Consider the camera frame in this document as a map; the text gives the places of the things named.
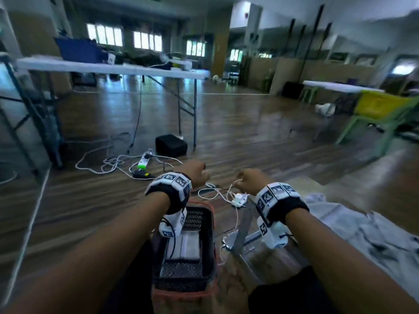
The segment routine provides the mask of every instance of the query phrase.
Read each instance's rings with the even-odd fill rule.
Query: person's leg
[[[337,313],[312,267],[277,284],[258,286],[248,299],[251,314],[278,309],[284,313]]]
[[[154,313],[151,300],[153,252],[146,241],[124,275],[109,293],[100,314]]]

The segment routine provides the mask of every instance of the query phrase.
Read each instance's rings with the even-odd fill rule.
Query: human hand
[[[192,181],[192,188],[205,185],[210,179],[210,173],[205,170],[205,163],[201,161],[190,160],[175,169],[178,173],[184,173]]]
[[[238,188],[242,193],[248,193],[256,196],[266,185],[274,183],[274,179],[266,175],[259,169],[242,169],[237,174],[237,179],[233,183],[235,188]]]

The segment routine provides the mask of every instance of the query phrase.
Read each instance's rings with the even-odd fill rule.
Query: person's left hand
[[[174,171],[185,173],[192,181],[192,188],[203,186],[210,179],[210,173],[205,170],[205,163],[201,161],[190,160],[177,166]]]

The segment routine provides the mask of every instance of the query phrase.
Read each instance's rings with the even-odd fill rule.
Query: person's right arm
[[[258,169],[242,170],[238,178],[235,186],[252,195],[274,182]],[[419,313],[416,301],[392,278],[307,210],[294,209],[285,220],[339,311]]]

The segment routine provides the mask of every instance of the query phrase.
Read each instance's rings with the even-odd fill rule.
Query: blue storage box
[[[108,60],[108,53],[102,51],[96,43],[87,39],[54,38],[60,48],[62,59],[80,63],[103,63]]]

